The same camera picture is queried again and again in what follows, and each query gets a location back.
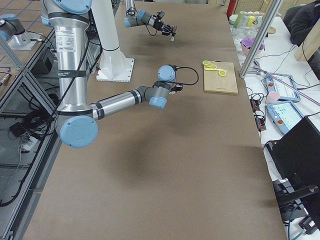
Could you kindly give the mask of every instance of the chair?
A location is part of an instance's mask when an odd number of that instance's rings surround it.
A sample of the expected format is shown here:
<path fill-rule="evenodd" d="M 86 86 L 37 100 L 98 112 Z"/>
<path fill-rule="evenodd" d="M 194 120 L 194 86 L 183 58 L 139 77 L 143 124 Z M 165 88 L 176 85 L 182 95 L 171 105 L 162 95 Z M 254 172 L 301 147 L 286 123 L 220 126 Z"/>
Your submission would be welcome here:
<path fill-rule="evenodd" d="M 299 11 L 299 9 L 302 6 L 303 5 L 292 6 L 285 12 L 285 15 L 284 15 L 284 18 L 283 18 L 283 22 L 284 22 L 284 25 L 286 26 L 287 29 L 288 29 L 288 25 L 289 25 L 290 21 L 294 18 L 294 16 L 296 15 L 296 13 Z"/>

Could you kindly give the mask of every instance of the pink cup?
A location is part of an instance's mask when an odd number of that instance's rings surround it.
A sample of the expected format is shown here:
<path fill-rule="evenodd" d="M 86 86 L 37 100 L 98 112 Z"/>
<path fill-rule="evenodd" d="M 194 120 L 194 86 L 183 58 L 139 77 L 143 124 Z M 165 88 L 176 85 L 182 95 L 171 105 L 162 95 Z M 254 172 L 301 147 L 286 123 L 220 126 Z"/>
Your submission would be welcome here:
<path fill-rule="evenodd" d="M 266 104 L 271 104 L 275 103 L 278 99 L 280 98 L 280 94 L 276 91 L 271 91 L 269 94 L 266 96 Z"/>

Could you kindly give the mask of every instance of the red cylinder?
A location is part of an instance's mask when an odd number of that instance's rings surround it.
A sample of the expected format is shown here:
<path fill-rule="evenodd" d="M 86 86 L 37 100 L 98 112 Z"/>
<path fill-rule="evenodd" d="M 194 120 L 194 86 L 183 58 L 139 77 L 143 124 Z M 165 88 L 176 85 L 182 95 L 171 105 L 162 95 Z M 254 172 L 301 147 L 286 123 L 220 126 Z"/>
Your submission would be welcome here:
<path fill-rule="evenodd" d="M 235 6 L 236 6 L 237 0 L 230 0 L 228 10 L 226 11 L 226 17 L 230 18 L 230 16 L 234 13 Z"/>

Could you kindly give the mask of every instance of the brown tabletop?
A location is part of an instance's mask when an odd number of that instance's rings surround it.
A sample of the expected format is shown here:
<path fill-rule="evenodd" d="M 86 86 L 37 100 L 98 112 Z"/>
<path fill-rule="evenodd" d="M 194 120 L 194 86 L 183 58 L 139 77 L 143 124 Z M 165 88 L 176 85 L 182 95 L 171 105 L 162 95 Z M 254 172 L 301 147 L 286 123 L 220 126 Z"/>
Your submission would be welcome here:
<path fill-rule="evenodd" d="M 121 50 L 135 58 L 131 82 L 93 76 L 89 101 L 152 86 L 165 64 L 193 67 L 200 81 L 171 95 L 163 110 L 145 103 L 100 120 L 86 148 L 63 145 L 24 239 L 285 240 L 245 82 L 237 79 L 239 94 L 204 92 L 203 60 L 240 69 L 225 10 L 136 8 L 164 11 L 165 23 L 178 24 L 175 41 L 125 28 L 122 3 L 116 23 Z M 196 78 L 183 69 L 177 77 Z"/>

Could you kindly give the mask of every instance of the white table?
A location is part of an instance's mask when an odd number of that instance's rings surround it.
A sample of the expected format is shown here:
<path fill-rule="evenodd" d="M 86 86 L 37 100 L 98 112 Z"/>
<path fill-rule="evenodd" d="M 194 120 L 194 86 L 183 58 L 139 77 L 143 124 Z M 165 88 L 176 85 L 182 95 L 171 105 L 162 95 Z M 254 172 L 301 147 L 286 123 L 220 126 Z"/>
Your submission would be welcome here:
<path fill-rule="evenodd" d="M 275 71 L 279 74 L 290 74 L 293 76 L 295 82 L 308 85 L 308 82 L 305 78 L 309 81 L 310 86 L 319 83 L 319 80 L 316 78 L 313 71 L 310 71 L 311 68 L 307 62 L 296 61 L 294 54 L 298 50 L 296 45 L 293 45 L 290 42 L 290 33 L 287 30 L 285 24 L 283 23 L 280 17 L 276 17 L 272 23 L 272 27 L 276 28 L 275 34 L 269 34 L 268 37 L 264 40 L 265 44 L 265 51 L 256 55 L 256 58 L 260 58 L 257 61 L 260 64 L 260 67 L 268 72 L 274 73 Z M 242 52 L 241 48 L 241 38 L 233 37 L 234 45 L 237 49 L 237 55 L 240 64 L 242 64 L 246 56 Z M 244 78 L 246 86 L 252 89 L 253 93 L 263 93 L 264 95 L 267 94 L 267 91 L 262 83 L 262 79 L 265 75 L 262 73 L 261 75 L 255 74 L 247 74 Z M 298 88 L 305 88 L 305 86 L 297 85 Z M 303 90 L 302 92 L 308 95 L 309 97 L 313 98 L 317 102 L 320 102 L 320 85 Z M 307 100 L 303 96 L 301 97 L 301 101 L 296 103 L 296 106 L 304 115 L 310 115 L 320 111 L 320 107 L 316 104 L 312 103 L 311 101 Z M 265 100 L 263 99 L 262 104 L 260 105 L 260 109 L 264 110 L 266 115 L 266 130 L 261 132 L 261 144 L 264 144 L 270 140 L 279 140 L 283 137 L 283 134 L 278 130 L 276 125 L 273 123 L 271 117 L 266 113 L 265 110 Z M 320 114 L 311 116 L 310 119 L 314 123 L 314 125 L 320 129 Z M 277 179 L 281 179 L 280 174 L 277 171 L 277 168 L 268 152 L 268 150 L 264 149 L 265 159 L 268 164 L 269 173 L 271 176 L 272 181 Z M 295 219 L 290 225 L 290 239 L 292 240 L 298 233 L 301 232 L 301 228 L 299 227 L 298 223 L 303 219 L 297 218 Z M 320 231 L 317 230 L 312 235 L 302 235 L 299 237 L 300 240 L 319 240 L 320 239 Z"/>

